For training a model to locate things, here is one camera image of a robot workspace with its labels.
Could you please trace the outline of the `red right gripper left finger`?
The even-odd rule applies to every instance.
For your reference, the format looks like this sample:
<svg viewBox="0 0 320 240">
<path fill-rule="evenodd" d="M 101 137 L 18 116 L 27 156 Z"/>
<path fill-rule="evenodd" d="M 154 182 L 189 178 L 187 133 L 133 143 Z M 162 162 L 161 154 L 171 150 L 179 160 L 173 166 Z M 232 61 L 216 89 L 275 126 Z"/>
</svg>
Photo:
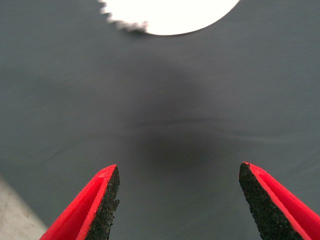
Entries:
<svg viewBox="0 0 320 240">
<path fill-rule="evenodd" d="M 108 240 L 119 200 L 117 165 L 101 169 L 59 215 L 42 240 Z"/>
</svg>

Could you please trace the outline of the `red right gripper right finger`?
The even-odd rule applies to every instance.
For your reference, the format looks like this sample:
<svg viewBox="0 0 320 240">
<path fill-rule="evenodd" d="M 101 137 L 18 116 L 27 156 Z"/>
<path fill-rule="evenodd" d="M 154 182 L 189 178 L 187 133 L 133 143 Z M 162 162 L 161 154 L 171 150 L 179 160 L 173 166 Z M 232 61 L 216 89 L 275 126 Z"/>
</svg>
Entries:
<svg viewBox="0 0 320 240">
<path fill-rule="evenodd" d="M 320 216 L 264 169 L 242 162 L 239 184 L 263 240 L 320 238 Z"/>
</svg>

